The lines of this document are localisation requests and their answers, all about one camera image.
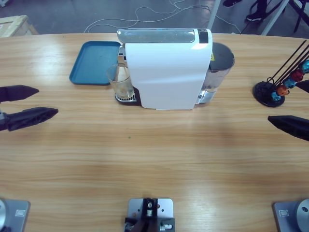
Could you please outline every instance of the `floor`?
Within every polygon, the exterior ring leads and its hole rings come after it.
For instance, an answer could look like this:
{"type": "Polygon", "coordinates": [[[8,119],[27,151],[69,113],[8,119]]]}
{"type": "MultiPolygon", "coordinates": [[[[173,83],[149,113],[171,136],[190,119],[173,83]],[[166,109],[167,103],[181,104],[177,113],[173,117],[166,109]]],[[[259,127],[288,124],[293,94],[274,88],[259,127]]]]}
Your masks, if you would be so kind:
{"type": "MultiPolygon", "coordinates": [[[[224,20],[237,25],[243,34],[261,34],[270,16],[263,22],[248,24],[245,20],[250,6],[255,0],[242,0],[234,7],[226,8],[222,4],[217,15],[224,20]]],[[[276,5],[279,0],[272,0],[267,10],[276,5]]],[[[186,0],[177,4],[185,8],[195,4],[205,4],[212,9],[214,0],[186,0]]],[[[136,19],[135,10],[141,6],[148,6],[158,12],[172,12],[175,7],[169,0],[10,0],[6,7],[0,7],[0,18],[14,15],[28,15],[31,23],[39,34],[54,33],[83,33],[86,27],[96,20],[103,18],[136,19]]],[[[206,9],[177,9],[175,16],[159,22],[139,22],[134,28],[204,28],[207,26],[210,12],[206,9]]],[[[138,10],[140,20],[156,21],[171,14],[157,14],[150,9],[138,10]]],[[[301,21],[299,29],[293,33],[298,14],[288,5],[281,14],[268,35],[309,38],[309,26],[301,21]]],[[[134,22],[120,20],[105,20],[99,24],[108,23],[116,27],[128,27],[134,22]]],[[[91,32],[116,32],[117,28],[110,26],[96,26],[91,32]]],[[[212,27],[213,32],[239,33],[238,30],[226,22],[216,18],[212,27]]]]}

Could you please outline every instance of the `coffee machine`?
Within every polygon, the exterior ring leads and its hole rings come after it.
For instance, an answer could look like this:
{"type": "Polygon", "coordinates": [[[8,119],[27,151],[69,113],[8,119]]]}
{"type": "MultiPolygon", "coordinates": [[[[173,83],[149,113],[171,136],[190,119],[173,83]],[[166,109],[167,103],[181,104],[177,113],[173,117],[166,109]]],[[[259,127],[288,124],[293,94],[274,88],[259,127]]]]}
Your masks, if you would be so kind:
{"type": "Polygon", "coordinates": [[[119,29],[117,36],[123,43],[118,63],[128,67],[134,88],[131,98],[115,95],[126,105],[193,109],[213,98],[234,65],[233,53],[213,43],[208,29],[119,29]]]}

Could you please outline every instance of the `drip tray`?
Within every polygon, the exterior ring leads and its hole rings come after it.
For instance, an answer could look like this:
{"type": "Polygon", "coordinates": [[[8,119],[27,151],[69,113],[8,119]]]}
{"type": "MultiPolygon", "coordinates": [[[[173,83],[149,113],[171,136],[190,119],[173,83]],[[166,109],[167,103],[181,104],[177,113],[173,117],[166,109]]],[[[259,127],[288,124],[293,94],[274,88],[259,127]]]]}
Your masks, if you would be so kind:
{"type": "Polygon", "coordinates": [[[115,98],[123,105],[140,105],[140,103],[136,100],[135,94],[130,98],[119,98],[117,94],[115,94],[115,98]]]}

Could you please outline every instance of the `shoe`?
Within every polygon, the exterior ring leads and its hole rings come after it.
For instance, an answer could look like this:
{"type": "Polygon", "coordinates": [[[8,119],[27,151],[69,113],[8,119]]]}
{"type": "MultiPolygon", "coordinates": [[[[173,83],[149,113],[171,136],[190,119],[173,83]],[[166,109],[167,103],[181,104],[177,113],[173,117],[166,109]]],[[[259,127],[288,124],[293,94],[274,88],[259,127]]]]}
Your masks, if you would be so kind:
{"type": "Polygon", "coordinates": [[[241,0],[225,0],[223,2],[223,6],[225,7],[232,7],[234,6],[236,3],[239,3],[241,0]]]}
{"type": "Polygon", "coordinates": [[[247,20],[248,21],[261,21],[265,18],[265,13],[258,13],[258,12],[255,12],[253,14],[250,14],[250,15],[247,15],[247,20]]]}

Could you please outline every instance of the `glass cup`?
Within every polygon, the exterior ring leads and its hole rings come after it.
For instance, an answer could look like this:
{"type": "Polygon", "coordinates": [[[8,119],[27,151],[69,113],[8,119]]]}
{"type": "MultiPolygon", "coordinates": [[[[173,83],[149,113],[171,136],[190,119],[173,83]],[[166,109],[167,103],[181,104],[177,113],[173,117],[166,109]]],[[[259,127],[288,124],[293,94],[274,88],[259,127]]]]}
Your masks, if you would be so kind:
{"type": "Polygon", "coordinates": [[[134,95],[129,70],[125,64],[118,63],[110,66],[106,75],[119,98],[128,99],[134,95]]]}

